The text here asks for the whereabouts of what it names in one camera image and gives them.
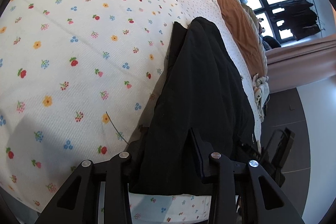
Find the curtain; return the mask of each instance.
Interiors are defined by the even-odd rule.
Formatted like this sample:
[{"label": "curtain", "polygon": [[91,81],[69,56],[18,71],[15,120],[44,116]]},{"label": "curtain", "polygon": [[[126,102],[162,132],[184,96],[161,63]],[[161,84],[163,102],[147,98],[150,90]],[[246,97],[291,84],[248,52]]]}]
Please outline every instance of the curtain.
[{"label": "curtain", "polygon": [[336,34],[266,52],[270,93],[336,75]]}]

